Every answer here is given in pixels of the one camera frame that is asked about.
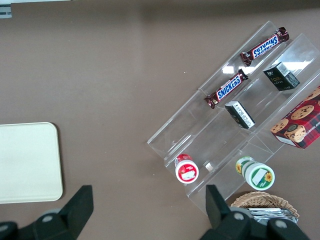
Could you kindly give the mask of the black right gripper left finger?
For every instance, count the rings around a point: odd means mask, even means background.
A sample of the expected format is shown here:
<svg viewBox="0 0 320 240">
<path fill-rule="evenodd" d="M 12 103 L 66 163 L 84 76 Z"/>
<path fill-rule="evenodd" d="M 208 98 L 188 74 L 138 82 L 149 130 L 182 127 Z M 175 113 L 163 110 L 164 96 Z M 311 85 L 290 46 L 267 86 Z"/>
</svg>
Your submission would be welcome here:
<svg viewBox="0 0 320 240">
<path fill-rule="evenodd" d="M 21 240 L 76 240 L 94 211 L 93 188 L 83 185 L 59 212 L 19 230 Z"/>
</svg>

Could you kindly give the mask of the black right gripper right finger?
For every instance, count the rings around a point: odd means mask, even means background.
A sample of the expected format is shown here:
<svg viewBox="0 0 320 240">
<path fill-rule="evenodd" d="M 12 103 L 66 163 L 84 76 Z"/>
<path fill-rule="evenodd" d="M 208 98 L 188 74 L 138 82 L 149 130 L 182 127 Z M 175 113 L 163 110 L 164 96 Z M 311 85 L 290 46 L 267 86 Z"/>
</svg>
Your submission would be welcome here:
<svg viewBox="0 0 320 240">
<path fill-rule="evenodd" d="M 205 208 L 211 228 L 202 240 L 251 240 L 251 220 L 240 211 L 232 211 L 215 185 L 206 186 Z"/>
</svg>

